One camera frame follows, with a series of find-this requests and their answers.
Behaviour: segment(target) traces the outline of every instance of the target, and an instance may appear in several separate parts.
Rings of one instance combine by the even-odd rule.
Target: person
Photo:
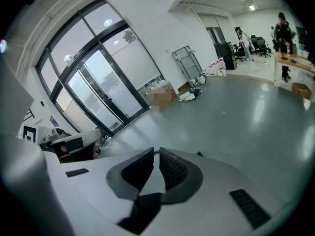
[[[290,54],[293,54],[293,42],[292,32],[289,27],[289,22],[285,19],[282,12],[278,14],[279,22],[275,27],[275,38],[276,38],[276,52],[287,53],[287,48],[290,50]],[[282,79],[287,82],[291,79],[289,76],[289,67],[282,66]]]
[[[244,32],[242,32],[241,29],[237,29],[237,33],[240,36],[240,40],[239,41],[244,47],[246,60],[253,60],[252,57],[251,57],[250,49],[249,49],[251,41],[249,40],[248,36]]]
[[[276,39],[276,37],[275,37],[275,28],[273,26],[271,26],[270,34],[271,34],[272,40],[275,40]]]

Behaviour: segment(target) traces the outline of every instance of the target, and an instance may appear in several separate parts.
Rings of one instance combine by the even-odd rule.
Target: window
[[[91,111],[105,126],[110,130],[114,130],[122,122],[116,118],[101,101],[95,96],[89,86],[80,76],[79,72],[69,81],[69,86],[77,97],[83,102],[88,110]]]
[[[116,34],[103,45],[137,90],[160,75],[131,29]]]
[[[50,92],[53,91],[54,86],[58,80],[58,77],[49,61],[49,59],[46,60],[46,62],[43,65],[43,68],[41,70],[41,75],[43,76],[43,79],[49,89]]]
[[[92,38],[93,34],[82,19],[66,32],[51,52],[60,73],[68,64],[65,56],[71,55],[74,57]]]
[[[89,73],[92,74],[99,86],[103,89],[104,93],[106,93],[112,99],[112,102],[127,116],[131,117],[141,110],[140,104],[114,72],[101,51],[95,52],[85,62],[85,65]]]
[[[70,120],[81,132],[96,128],[96,125],[84,114],[84,112],[75,104],[67,91],[63,88],[58,95],[56,102],[63,110],[63,114]]]
[[[84,17],[96,35],[119,22],[122,18],[108,4],[104,4]]]

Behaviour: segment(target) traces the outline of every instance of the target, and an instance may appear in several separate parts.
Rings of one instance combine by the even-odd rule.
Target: black panel
[[[223,60],[226,65],[227,70],[234,70],[236,68],[235,55],[231,51],[231,48],[228,43],[220,44],[218,46],[220,55],[223,57]]]
[[[166,186],[166,192],[162,195],[161,203],[166,205],[186,202],[199,190],[202,184],[201,169],[163,147],[159,151],[159,168]]]
[[[154,158],[148,153],[122,170],[123,179],[141,192],[153,170]]]
[[[76,139],[72,139],[70,141],[65,142],[65,147],[67,149],[67,152],[71,152],[74,151],[76,149],[80,149],[83,148],[83,140],[81,137],[76,138]]]
[[[89,172],[87,169],[79,169],[79,170],[75,170],[75,171],[68,171],[66,172],[65,174],[68,176],[68,177],[75,177],[77,175],[81,175],[81,174],[84,174],[86,172]]]
[[[230,195],[254,229],[260,227],[270,219],[270,216],[245,190],[231,191]]]
[[[122,228],[139,235],[155,218],[161,208],[161,193],[139,196],[131,215],[118,223]]]
[[[144,152],[111,168],[107,175],[107,184],[117,197],[122,199],[138,199],[139,192],[148,180],[154,162],[154,149],[148,148]]]

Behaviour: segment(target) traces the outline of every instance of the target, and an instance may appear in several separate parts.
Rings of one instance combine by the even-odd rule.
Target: man in black
[[[287,48],[290,49],[290,54],[293,54],[292,32],[289,23],[286,21],[282,12],[278,14],[279,22],[276,24],[275,37],[276,37],[276,52],[287,53]],[[282,79],[287,82],[291,79],[288,74],[289,67],[282,66]]]

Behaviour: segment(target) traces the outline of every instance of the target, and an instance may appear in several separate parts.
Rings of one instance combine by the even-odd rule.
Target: trousers
[[[244,47],[244,52],[245,52],[246,58],[251,60],[252,57],[251,57],[251,53],[250,53],[249,47]]]

